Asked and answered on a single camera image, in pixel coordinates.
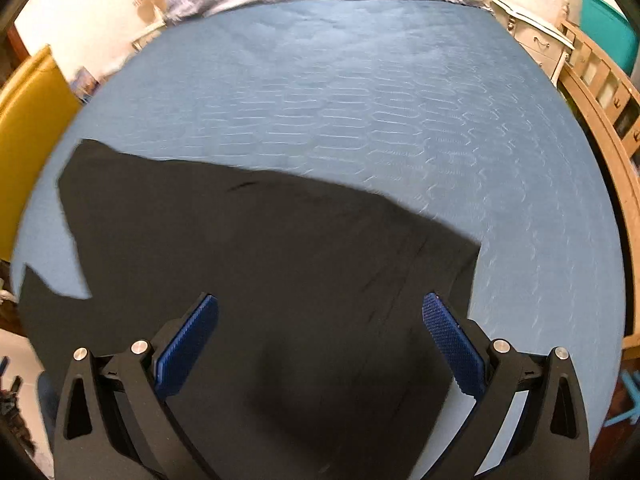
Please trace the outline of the black pants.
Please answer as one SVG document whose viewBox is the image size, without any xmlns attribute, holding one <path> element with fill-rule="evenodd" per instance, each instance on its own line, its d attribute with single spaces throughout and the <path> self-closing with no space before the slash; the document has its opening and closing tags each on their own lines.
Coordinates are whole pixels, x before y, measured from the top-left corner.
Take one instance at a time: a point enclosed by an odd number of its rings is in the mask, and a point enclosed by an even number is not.
<svg viewBox="0 0 640 480">
<path fill-rule="evenodd" d="M 218 324 L 170 402 L 226 479 L 405 479 L 451 382 L 421 307 L 469 307 L 480 245 L 386 197 L 292 174 L 78 145 L 58 192 L 88 285 L 27 270 L 21 312 L 55 387 L 204 292 Z"/>
</svg>

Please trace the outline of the blue quilted mattress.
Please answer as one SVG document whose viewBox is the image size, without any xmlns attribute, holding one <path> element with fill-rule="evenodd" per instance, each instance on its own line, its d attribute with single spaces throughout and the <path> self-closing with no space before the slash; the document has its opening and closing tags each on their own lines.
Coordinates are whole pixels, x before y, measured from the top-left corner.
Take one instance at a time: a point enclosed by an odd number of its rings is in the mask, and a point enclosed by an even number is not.
<svg viewBox="0 0 640 480">
<path fill-rule="evenodd" d="M 519 352 L 565 348 L 591 451 L 625 328 L 620 230 L 590 141 L 490 13 L 300 0 L 168 28 L 81 107 L 49 156 L 12 259 L 20 311 L 27 270 L 58 295 L 89 295 L 58 192 L 84 141 L 378 194 L 476 240 L 469 307 L 442 302 Z M 426 479 L 474 406 L 439 354 L 451 382 L 405 479 Z"/>
</svg>

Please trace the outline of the white nightstand right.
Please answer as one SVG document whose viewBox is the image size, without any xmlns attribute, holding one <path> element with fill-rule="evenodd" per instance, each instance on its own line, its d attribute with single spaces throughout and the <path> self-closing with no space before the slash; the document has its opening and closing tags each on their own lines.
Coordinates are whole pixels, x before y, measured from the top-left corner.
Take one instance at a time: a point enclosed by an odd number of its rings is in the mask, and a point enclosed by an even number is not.
<svg viewBox="0 0 640 480">
<path fill-rule="evenodd" d="M 567 36 L 543 18 L 515 4 L 490 0 L 490 6 L 497 21 L 556 86 L 565 62 L 574 51 Z"/>
</svg>

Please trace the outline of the teal storage bin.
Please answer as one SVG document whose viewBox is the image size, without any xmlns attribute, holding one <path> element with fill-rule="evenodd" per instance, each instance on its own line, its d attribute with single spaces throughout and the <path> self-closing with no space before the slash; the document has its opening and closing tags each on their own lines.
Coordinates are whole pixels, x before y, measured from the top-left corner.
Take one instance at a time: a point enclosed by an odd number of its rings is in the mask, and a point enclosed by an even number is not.
<svg viewBox="0 0 640 480">
<path fill-rule="evenodd" d="M 639 37 L 631 24 L 604 0 L 582 0 L 580 29 L 630 76 L 634 69 Z"/>
</svg>

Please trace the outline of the wooden crib rail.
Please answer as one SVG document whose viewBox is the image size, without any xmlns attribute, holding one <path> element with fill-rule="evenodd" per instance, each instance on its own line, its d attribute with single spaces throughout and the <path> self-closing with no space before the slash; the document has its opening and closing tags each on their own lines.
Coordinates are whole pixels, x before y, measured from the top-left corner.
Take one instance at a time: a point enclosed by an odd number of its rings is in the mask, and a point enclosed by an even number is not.
<svg viewBox="0 0 640 480">
<path fill-rule="evenodd" d="M 626 352 L 639 344 L 639 91 L 626 73 L 583 30 L 564 21 L 574 46 L 559 83 L 592 134 L 623 218 L 631 304 Z"/>
</svg>

